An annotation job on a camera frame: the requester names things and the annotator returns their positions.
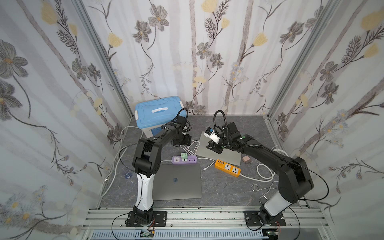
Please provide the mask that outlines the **pink usb charger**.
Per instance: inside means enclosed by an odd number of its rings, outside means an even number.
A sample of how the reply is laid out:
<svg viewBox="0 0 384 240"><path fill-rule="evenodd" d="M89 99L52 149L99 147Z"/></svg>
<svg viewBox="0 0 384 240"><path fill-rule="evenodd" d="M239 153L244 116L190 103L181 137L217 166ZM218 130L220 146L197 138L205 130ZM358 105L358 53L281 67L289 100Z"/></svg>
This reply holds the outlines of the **pink usb charger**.
<svg viewBox="0 0 384 240"><path fill-rule="evenodd" d="M252 162L252 159L249 156L242 157L242 160L245 164L249 164Z"/></svg>

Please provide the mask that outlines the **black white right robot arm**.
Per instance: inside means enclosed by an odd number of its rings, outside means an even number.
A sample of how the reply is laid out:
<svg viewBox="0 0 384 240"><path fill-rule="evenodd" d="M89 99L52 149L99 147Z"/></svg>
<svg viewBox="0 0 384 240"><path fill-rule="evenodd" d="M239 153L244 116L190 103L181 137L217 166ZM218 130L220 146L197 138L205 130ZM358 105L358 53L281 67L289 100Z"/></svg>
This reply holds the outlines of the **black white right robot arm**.
<svg viewBox="0 0 384 240"><path fill-rule="evenodd" d="M295 204L314 188L314 182L305 160L284 156L260 144L247 134L242 135L234 122L228 123L224 111L218 110L213 118L214 127L207 128L210 138L207 149L221 154L224 149L248 155L266 165L279 176L278 191L260 207L261 226L272 225L282 212Z"/></svg>

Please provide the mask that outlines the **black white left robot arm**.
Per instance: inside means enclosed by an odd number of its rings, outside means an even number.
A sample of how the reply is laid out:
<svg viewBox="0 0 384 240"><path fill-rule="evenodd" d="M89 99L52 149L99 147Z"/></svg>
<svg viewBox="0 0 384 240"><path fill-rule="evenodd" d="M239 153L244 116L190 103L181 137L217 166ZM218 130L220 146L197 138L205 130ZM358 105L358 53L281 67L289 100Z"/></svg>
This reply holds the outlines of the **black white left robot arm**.
<svg viewBox="0 0 384 240"><path fill-rule="evenodd" d="M127 227L149 227L154 224L153 185L155 174L161 166L162 148L167 143L175 147L191 144L192 137L187 134L190 130L188 115L188 110L182 108L171 121L161 126L157 135L141 138L135 144L133 168L138 177L138 195L133 211L127 214Z"/></svg>

